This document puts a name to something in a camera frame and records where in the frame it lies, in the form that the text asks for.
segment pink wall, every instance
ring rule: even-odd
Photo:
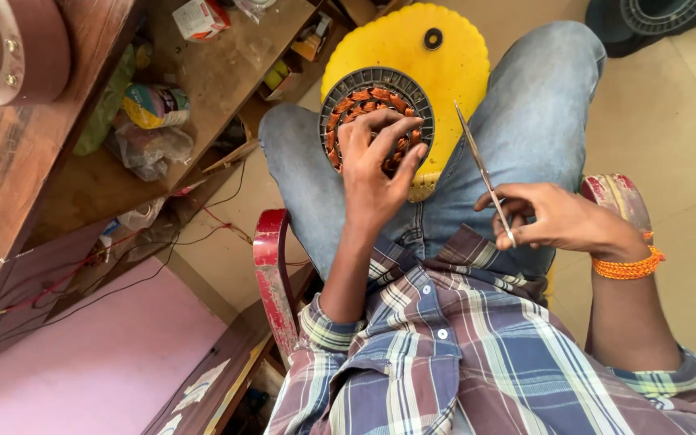
[[[87,302],[160,265],[147,260]],[[0,434],[138,435],[226,328],[164,268],[0,354]]]

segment metal screw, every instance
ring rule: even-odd
[[[7,46],[7,50],[9,50],[10,53],[18,51],[18,43],[16,43],[12,39],[5,39],[5,45]]]

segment wooden chair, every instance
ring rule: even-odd
[[[651,222],[646,205],[633,182],[624,175],[585,176],[579,188],[580,194],[588,200],[606,207],[635,225],[645,234],[651,233]],[[294,351],[299,335],[298,319],[295,315],[302,295],[316,276],[313,265],[290,277],[286,271],[284,255],[286,230],[289,214],[285,208],[265,210],[257,222],[254,238],[254,257],[257,282],[265,306],[267,321],[281,351],[284,364]],[[585,351],[589,351],[591,338],[588,331]]]

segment scissors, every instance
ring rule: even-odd
[[[469,125],[466,124],[466,120],[463,118],[463,113],[461,113],[461,109],[458,107],[458,102],[454,101],[454,103],[456,104],[456,112],[458,112],[458,118],[460,119],[461,126],[463,127],[463,134],[466,136],[466,141],[469,143],[469,149],[472,151],[472,157],[474,157],[474,161],[477,163],[479,175],[483,176],[485,187],[487,187],[488,193],[490,193],[490,198],[493,199],[493,204],[496,206],[498,217],[501,218],[503,229],[507,231],[507,237],[509,238],[509,241],[512,242],[512,248],[517,248],[517,242],[514,241],[514,234],[512,234],[512,230],[509,229],[507,217],[504,215],[503,210],[501,210],[501,203],[498,201],[498,197],[496,196],[496,191],[493,189],[493,185],[490,184],[490,173],[487,169],[485,169],[485,162],[483,162],[483,158],[479,156],[477,144],[474,142],[474,137],[472,136],[471,132],[469,132]]]

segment shirt sleeve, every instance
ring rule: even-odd
[[[329,382],[348,359],[353,337],[367,324],[332,322],[321,310],[320,296],[300,311],[299,341],[289,355],[291,368],[265,433],[311,432],[329,409]]]
[[[696,354],[682,346],[675,371],[627,371],[608,368],[614,376],[663,411],[687,433],[696,433]]]

